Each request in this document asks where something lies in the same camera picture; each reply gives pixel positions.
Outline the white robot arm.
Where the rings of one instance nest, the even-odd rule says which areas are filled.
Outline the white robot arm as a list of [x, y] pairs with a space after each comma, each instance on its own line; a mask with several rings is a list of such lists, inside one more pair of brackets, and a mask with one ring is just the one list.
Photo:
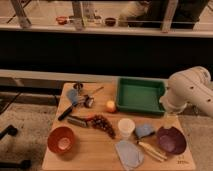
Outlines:
[[210, 72], [201, 66], [192, 67], [172, 74], [168, 89], [160, 97], [160, 103], [167, 113], [181, 113], [187, 103], [198, 107], [213, 118], [213, 90], [209, 88]]

